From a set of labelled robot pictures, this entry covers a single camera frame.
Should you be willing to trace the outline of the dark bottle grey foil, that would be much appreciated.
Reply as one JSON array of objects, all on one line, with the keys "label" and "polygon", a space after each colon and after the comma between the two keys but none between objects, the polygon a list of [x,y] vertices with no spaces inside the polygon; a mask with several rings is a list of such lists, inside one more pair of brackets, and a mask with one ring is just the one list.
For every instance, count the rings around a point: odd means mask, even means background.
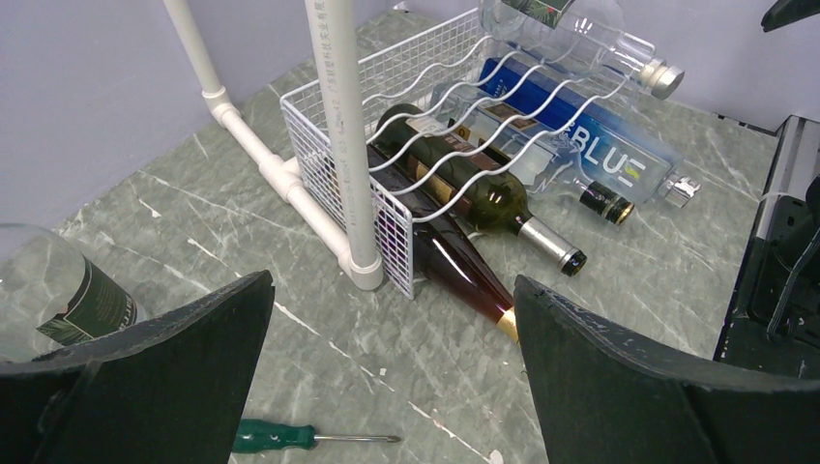
[{"label": "dark bottle grey foil", "polygon": [[[422,116],[410,103],[389,108],[379,119],[382,131],[374,144],[387,156],[401,154],[395,162],[410,179],[422,179],[437,161],[452,152],[475,148],[458,135],[441,135],[444,126],[436,119]],[[476,231],[515,236],[542,252],[566,276],[575,276],[586,264],[587,256],[534,216],[528,205],[525,187],[509,172],[491,175],[501,164],[487,150],[469,157],[456,156],[439,166],[422,189],[444,206],[474,176],[484,173],[451,207]]]}]

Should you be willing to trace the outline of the clear bottle silver cap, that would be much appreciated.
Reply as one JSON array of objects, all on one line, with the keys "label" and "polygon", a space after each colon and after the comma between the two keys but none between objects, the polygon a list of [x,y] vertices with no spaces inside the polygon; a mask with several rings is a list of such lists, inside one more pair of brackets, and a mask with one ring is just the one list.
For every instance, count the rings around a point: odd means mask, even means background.
[{"label": "clear bottle silver cap", "polygon": [[43,227],[1,225],[1,362],[26,363],[151,317],[77,246]]}]

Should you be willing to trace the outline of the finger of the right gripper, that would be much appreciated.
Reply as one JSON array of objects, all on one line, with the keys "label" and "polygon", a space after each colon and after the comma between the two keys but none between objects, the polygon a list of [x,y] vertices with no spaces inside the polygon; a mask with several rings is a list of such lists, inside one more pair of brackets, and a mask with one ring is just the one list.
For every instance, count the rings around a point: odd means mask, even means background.
[{"label": "finger of the right gripper", "polygon": [[818,15],[819,0],[776,0],[768,9],[760,22],[765,33],[781,27]]}]

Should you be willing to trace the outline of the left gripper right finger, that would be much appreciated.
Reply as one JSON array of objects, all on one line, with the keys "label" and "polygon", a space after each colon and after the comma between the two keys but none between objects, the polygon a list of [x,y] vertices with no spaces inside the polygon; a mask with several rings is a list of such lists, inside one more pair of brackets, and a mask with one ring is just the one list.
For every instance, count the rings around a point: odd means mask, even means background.
[{"label": "left gripper right finger", "polygon": [[715,362],[514,283],[519,345],[552,463],[815,463],[819,384]]}]

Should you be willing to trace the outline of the clear bottle dark green label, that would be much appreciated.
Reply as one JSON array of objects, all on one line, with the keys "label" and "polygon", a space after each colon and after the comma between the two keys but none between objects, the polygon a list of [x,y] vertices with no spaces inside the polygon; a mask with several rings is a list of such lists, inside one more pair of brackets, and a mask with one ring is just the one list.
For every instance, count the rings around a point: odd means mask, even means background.
[{"label": "clear bottle dark green label", "polygon": [[652,43],[625,30],[616,1],[481,1],[479,12],[494,39],[572,78],[626,78],[662,101],[685,78]]}]

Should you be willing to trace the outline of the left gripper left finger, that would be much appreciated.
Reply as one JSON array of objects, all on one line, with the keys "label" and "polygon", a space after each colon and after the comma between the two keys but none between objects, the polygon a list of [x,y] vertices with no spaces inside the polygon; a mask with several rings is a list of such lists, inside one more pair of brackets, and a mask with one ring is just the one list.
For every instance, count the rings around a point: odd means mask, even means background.
[{"label": "left gripper left finger", "polygon": [[5,463],[225,463],[271,320],[267,271],[1,366]]}]

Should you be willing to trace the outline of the dark bottle gold foil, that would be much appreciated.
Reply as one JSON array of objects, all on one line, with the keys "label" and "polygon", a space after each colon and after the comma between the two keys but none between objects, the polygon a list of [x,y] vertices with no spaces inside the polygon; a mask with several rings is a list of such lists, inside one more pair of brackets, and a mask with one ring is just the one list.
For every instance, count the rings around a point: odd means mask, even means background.
[{"label": "dark bottle gold foil", "polygon": [[[369,167],[387,161],[373,144],[366,145]],[[388,191],[410,187],[409,177],[394,165],[371,174]],[[413,218],[423,218],[440,205],[423,189],[393,193]],[[426,222],[412,223],[414,271],[450,292],[519,343],[512,293],[492,271],[456,221],[444,214]]]}]

